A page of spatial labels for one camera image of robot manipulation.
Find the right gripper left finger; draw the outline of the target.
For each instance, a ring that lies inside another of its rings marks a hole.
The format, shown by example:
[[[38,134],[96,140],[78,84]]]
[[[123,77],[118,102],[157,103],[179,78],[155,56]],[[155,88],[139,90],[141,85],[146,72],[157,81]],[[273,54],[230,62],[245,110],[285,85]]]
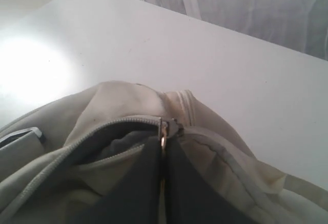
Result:
[[[96,207],[96,223],[158,223],[161,148],[149,139],[136,162]]]

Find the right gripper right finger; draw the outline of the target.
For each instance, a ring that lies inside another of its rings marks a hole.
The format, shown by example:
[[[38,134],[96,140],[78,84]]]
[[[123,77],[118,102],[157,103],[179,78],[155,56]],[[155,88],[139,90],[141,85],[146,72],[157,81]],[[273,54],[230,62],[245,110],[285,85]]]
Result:
[[[167,223],[243,223],[243,214],[200,176],[177,139],[168,142],[166,167]]]

